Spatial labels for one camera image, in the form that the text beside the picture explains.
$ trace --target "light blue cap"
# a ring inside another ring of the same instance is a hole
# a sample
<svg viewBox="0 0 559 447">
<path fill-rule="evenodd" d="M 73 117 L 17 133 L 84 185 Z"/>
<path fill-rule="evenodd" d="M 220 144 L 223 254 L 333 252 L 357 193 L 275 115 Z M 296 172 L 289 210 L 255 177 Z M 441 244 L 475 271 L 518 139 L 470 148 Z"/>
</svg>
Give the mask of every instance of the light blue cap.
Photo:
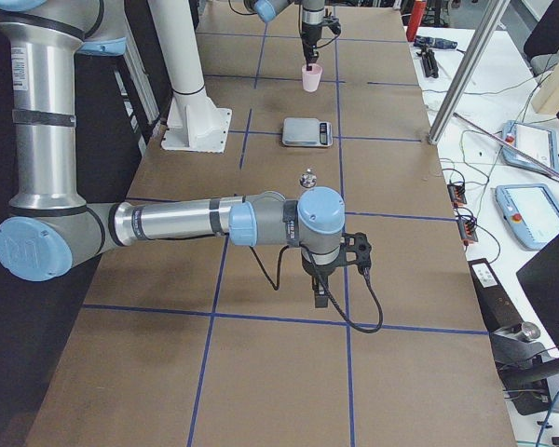
<svg viewBox="0 0 559 447">
<path fill-rule="evenodd" d="M 229 227 L 230 240 L 234 245 L 257 245 L 257 219 L 250 202 L 230 209 Z"/>
<path fill-rule="evenodd" d="M 122 56 L 126 50 L 127 38 L 120 37 L 114 40 L 85 42 L 77 53 L 89 56 Z"/>
<path fill-rule="evenodd" d="M 276 9 L 268 0 L 259 0 L 253 8 L 265 23 L 270 23 L 278 15 Z"/>
<path fill-rule="evenodd" d="M 339 233 L 346 222 L 344 199 L 325 186 L 309 189 L 298 200 L 298 220 L 315 233 Z"/>
<path fill-rule="evenodd" d="M 4 11 L 22 12 L 40 7 L 47 0 L 0 0 L 0 9 Z"/>
<path fill-rule="evenodd" d="M 46 281 L 68 272 L 73 254 L 51 226 L 18 216 L 0 225 L 0 264 L 19 278 Z"/>
</svg>

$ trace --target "cup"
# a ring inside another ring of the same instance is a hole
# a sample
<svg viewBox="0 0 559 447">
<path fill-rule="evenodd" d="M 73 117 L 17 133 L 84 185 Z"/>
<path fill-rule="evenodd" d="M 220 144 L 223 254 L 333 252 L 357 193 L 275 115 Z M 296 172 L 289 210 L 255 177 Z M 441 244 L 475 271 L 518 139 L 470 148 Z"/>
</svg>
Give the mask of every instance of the cup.
<svg viewBox="0 0 559 447">
<path fill-rule="evenodd" d="M 305 64 L 302 66 L 302 87 L 305 91 L 316 91 L 319 88 L 320 76 L 323 67 L 317 63 Z"/>
</svg>

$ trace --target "power drill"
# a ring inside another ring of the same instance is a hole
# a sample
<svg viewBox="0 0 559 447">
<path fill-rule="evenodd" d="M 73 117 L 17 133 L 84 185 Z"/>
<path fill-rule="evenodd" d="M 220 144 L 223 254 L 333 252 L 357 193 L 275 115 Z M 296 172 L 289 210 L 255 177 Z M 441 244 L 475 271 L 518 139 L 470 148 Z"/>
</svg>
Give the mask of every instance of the power drill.
<svg viewBox="0 0 559 447">
<path fill-rule="evenodd" d="M 414 41 L 414 46 L 437 48 L 437 49 L 456 49 L 457 42 L 454 42 L 453 40 L 440 39 L 436 37 L 424 37 L 422 35 L 417 35 Z"/>
</svg>

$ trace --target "black monitor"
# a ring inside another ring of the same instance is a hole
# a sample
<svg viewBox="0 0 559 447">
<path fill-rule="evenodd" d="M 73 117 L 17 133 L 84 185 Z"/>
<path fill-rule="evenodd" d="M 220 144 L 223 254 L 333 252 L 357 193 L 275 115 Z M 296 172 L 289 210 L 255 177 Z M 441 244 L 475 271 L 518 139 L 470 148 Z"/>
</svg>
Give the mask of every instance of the black monitor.
<svg viewBox="0 0 559 447">
<path fill-rule="evenodd" d="M 525 296 L 559 348 L 559 235 L 518 272 Z"/>
</svg>

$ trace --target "red cylinder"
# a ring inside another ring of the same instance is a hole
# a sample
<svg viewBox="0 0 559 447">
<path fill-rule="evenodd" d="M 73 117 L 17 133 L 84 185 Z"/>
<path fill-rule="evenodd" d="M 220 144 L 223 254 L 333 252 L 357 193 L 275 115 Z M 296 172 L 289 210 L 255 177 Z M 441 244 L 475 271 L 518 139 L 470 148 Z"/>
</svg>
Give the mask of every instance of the red cylinder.
<svg viewBox="0 0 559 447">
<path fill-rule="evenodd" d="M 406 30 L 406 38 L 408 39 L 408 42 L 413 42 L 414 39 L 416 39 L 416 32 L 418 31 L 422 17 L 425 15 L 426 8 L 426 0 L 415 0 L 412 8 L 412 15 L 408 21 L 408 29 Z"/>
</svg>

